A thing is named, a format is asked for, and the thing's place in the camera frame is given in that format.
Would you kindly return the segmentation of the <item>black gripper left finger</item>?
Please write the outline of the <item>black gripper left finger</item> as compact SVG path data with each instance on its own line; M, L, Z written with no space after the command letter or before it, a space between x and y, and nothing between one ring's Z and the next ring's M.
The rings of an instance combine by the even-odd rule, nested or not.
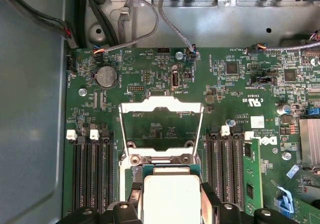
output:
M60 224L141 224L137 207L142 191L142 183L134 182L128 201L114 202L111 209L99 213L94 207L80 207L63 217Z

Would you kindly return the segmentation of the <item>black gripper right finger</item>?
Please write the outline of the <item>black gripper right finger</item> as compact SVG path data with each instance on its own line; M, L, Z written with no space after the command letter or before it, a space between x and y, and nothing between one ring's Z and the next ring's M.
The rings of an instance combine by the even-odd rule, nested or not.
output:
M237 205L221 202L209 183L201 184L201 222L203 224L286 224L288 218L269 208L259 208L249 215Z

